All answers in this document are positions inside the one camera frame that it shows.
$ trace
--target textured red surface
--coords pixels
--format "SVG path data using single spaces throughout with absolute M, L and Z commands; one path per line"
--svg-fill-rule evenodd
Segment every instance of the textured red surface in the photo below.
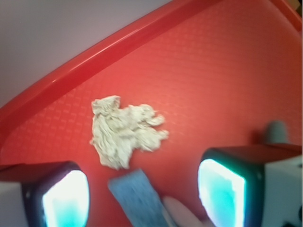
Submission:
M 154 153 L 135 151 L 131 169 L 101 166 L 89 144 L 90 103 L 110 95 L 122 107 L 147 103 L 166 117 L 170 137 Z M 97 73 L 19 125 L 1 164 L 76 161 L 87 174 L 89 226 L 130 225 L 110 178 L 142 168 L 156 191 L 200 218 L 197 168 L 208 147 L 255 143 L 266 123 L 287 123 L 302 144 L 302 39 L 267 0 L 223 0 Z

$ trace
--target white casing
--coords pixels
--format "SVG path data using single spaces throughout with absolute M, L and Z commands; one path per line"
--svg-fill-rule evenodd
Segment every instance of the white casing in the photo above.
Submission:
M 0 181 L 0 227 L 27 227 L 19 182 Z
M 265 164 L 263 227 L 302 226 L 302 155 Z

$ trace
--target glowing cyan light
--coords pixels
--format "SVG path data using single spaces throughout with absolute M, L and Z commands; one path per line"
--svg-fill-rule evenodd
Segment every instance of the glowing cyan light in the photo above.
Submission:
M 212 159 L 201 162 L 198 170 L 199 197 L 218 226 L 244 226 L 245 179 Z
M 48 227 L 82 227 L 89 214 L 89 184 L 80 170 L 70 171 L 42 197 Z

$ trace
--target blue sponge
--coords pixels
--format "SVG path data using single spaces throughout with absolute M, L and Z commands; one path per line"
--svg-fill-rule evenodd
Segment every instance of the blue sponge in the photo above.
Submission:
M 141 169 L 110 180 L 108 187 L 134 227 L 169 226 L 161 200 Z

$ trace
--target sponge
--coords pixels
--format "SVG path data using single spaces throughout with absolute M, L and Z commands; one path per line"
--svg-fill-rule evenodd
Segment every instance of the sponge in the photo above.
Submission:
M 110 180 L 108 187 L 134 227 L 175 226 L 164 217 L 164 206 L 141 169 Z

